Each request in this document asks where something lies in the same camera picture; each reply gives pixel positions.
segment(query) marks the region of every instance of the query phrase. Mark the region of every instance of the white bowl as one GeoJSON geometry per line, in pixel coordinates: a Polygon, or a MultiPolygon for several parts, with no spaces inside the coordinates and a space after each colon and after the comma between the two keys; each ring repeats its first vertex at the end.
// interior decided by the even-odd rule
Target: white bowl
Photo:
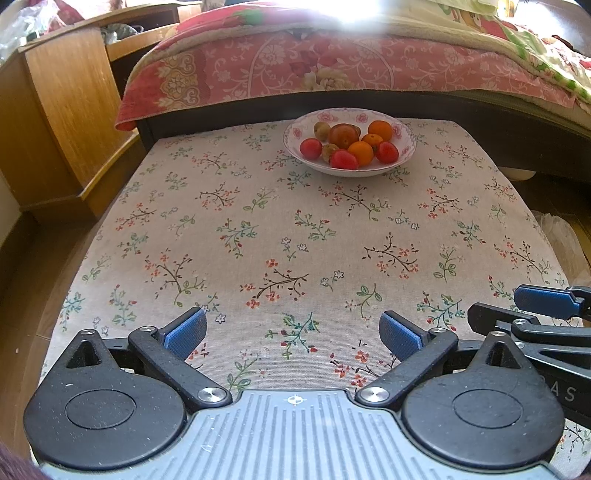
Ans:
{"type": "Polygon", "coordinates": [[[298,160],[302,161],[310,168],[334,175],[335,177],[372,177],[374,175],[381,175],[387,173],[403,163],[410,160],[414,151],[417,149],[417,140],[409,127],[404,125],[400,120],[397,120],[389,115],[373,110],[366,110],[364,108],[327,108],[325,110],[318,110],[299,117],[285,129],[283,134],[283,143],[287,151],[298,160]],[[368,126],[374,120],[385,120],[394,130],[394,136],[390,141],[396,145],[400,156],[395,163],[383,164],[374,158],[369,165],[361,167],[358,170],[342,170],[340,168],[333,168],[326,163],[322,157],[318,160],[306,160],[301,156],[300,144],[306,138],[314,138],[314,124],[316,122],[327,122],[331,127],[336,124],[351,124],[357,125],[361,129],[361,137],[367,133],[368,126]]]}

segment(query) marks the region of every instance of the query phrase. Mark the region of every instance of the floral tablecloth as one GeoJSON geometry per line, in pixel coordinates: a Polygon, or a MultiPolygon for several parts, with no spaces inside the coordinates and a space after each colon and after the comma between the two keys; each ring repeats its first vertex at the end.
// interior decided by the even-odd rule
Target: floral tablecloth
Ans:
{"type": "MultiPolygon", "coordinates": [[[[288,122],[157,142],[80,267],[44,372],[80,329],[126,336],[198,305],[208,333],[187,361],[232,394],[354,392],[395,364],[384,310],[478,338],[472,303],[515,308],[521,283],[564,287],[531,212],[470,135],[405,123],[414,157],[366,179],[306,169],[284,151],[288,122]]],[[[554,459],[565,475],[583,469],[589,438],[568,422],[554,459]]]]}

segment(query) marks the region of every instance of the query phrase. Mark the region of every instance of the red tomato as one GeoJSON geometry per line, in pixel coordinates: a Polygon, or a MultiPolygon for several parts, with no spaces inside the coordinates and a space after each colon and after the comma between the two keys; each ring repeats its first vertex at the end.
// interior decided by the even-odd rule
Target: red tomato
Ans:
{"type": "Polygon", "coordinates": [[[300,152],[306,160],[316,160],[322,153],[322,143],[317,138],[306,138],[300,144],[300,152]]]}
{"type": "Polygon", "coordinates": [[[398,149],[390,142],[382,142],[375,153],[381,163],[394,163],[398,160],[398,149]]]}
{"type": "Polygon", "coordinates": [[[357,170],[359,162],[352,153],[341,148],[330,156],[330,166],[342,170],[357,170]]]}

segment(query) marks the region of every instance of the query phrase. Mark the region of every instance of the wooden nightstand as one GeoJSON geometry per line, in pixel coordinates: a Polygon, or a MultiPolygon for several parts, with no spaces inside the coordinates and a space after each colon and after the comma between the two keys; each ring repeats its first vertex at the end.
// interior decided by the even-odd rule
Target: wooden nightstand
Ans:
{"type": "Polygon", "coordinates": [[[100,218],[145,150],[137,131],[114,128],[135,63],[201,2],[116,10],[20,47],[0,68],[0,169],[23,212],[39,223],[100,218]],[[142,25],[103,44],[100,28],[142,25]]]}

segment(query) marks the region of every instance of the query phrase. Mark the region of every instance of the bright light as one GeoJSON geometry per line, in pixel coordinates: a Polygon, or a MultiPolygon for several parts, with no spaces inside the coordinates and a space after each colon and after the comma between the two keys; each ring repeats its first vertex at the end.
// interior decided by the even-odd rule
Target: bright light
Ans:
{"type": "Polygon", "coordinates": [[[282,0],[281,5],[310,8],[342,22],[354,22],[375,17],[380,13],[378,0],[282,0]]]}

